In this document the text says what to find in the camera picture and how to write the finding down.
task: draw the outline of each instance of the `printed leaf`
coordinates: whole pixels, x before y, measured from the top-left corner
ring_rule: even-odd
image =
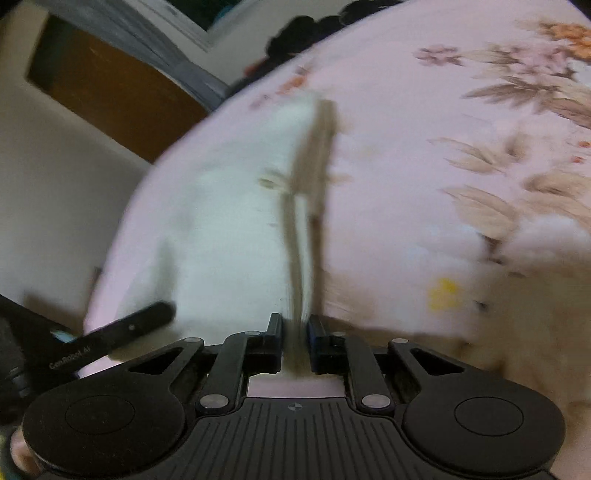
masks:
[[[467,143],[458,142],[457,140],[454,140],[453,138],[441,137],[441,138],[436,138],[435,140],[432,140],[432,142],[441,142],[441,143],[450,144],[450,146],[454,147],[456,150],[459,150],[460,152],[463,152],[467,155],[472,155],[473,157],[481,158],[481,156],[482,156],[482,154],[480,153],[480,150],[478,148],[473,147]]]
[[[539,115],[544,113],[547,109],[547,103],[554,98],[554,93],[548,90],[540,90],[535,97],[536,103],[534,106],[534,113]]]
[[[554,98],[544,102],[545,107],[581,127],[591,129],[591,108],[566,98]]]
[[[549,215],[555,213],[572,218],[587,230],[591,230],[591,209],[570,197],[551,193],[530,193],[522,206],[526,213]]]
[[[545,75],[543,81],[548,86],[557,87],[569,99],[591,108],[591,88],[584,83],[555,75]]]
[[[491,65],[490,67],[484,69],[482,72],[474,75],[472,78],[474,79],[498,79],[503,78],[510,72],[510,69],[507,65]]]
[[[494,240],[503,240],[517,227],[518,213],[499,197],[472,187],[446,189],[462,221]]]
[[[533,87],[533,85],[531,85],[527,82],[524,82],[523,80],[521,80],[517,77],[511,77],[511,76],[503,77],[503,80],[506,80],[507,82],[512,83],[513,85],[520,86],[522,88],[532,88]]]
[[[477,88],[476,90],[472,90],[471,92],[466,93],[462,96],[462,98],[478,98],[493,95],[506,95],[508,93],[514,93],[516,90],[519,90],[519,88],[513,85],[512,83],[504,83],[502,85],[492,85],[490,87]]]
[[[565,171],[551,171],[525,179],[523,188],[530,192],[552,193],[571,198],[583,196],[591,187],[591,179]]]
[[[522,161],[529,153],[529,143],[529,136],[521,131],[517,131],[505,141],[505,151],[515,161]]]
[[[492,150],[485,145],[478,145],[478,149],[484,160],[495,167],[507,167],[513,163],[509,155],[504,152]]]
[[[462,57],[468,60],[480,61],[482,63],[515,63],[515,60],[506,53],[490,50],[467,51],[462,53]]]
[[[473,171],[475,173],[491,173],[495,171],[493,165],[476,157],[464,157],[459,160],[448,160],[448,162],[454,167]]]
[[[533,100],[538,92],[535,90],[520,90],[513,94],[513,107],[517,108]]]

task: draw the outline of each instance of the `printed flower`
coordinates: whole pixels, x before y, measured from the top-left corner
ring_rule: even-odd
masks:
[[[433,45],[429,48],[421,48],[414,53],[415,58],[421,60],[423,65],[441,66],[446,63],[462,65],[461,55],[455,47],[446,47],[444,45]]]
[[[567,48],[573,56],[581,60],[591,60],[591,28],[577,24],[557,24],[550,31],[556,40],[571,42]]]
[[[556,40],[578,41],[591,34],[591,30],[578,24],[559,23],[550,27],[550,32]]]
[[[568,73],[568,55],[563,46],[552,42],[522,43],[509,48],[509,55],[517,61],[509,65],[513,73],[565,74]]]

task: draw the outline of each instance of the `folded cloth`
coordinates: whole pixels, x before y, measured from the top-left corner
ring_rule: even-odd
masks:
[[[158,300],[174,302],[177,314],[164,331],[118,350],[114,358],[132,358],[187,336],[222,343],[236,332],[264,330],[273,312],[289,320],[288,344],[297,354],[301,320],[310,315],[313,296],[309,220],[323,204],[335,109],[305,93],[259,117],[209,145],[199,142],[209,129],[199,128],[139,188],[111,248],[86,329]],[[186,162],[173,166],[178,158]],[[168,189],[161,181],[176,167],[182,177],[174,175]],[[137,250],[131,253],[133,244]]]

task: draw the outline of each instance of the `ribbed surface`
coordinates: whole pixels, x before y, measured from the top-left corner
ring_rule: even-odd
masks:
[[[232,415],[201,420],[175,457],[170,480],[452,478],[416,457],[391,422],[344,399],[247,399]]]

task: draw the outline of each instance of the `brown wooden surface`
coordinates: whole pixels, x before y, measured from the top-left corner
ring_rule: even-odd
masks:
[[[80,30],[46,93],[151,163],[207,116],[158,70]]]

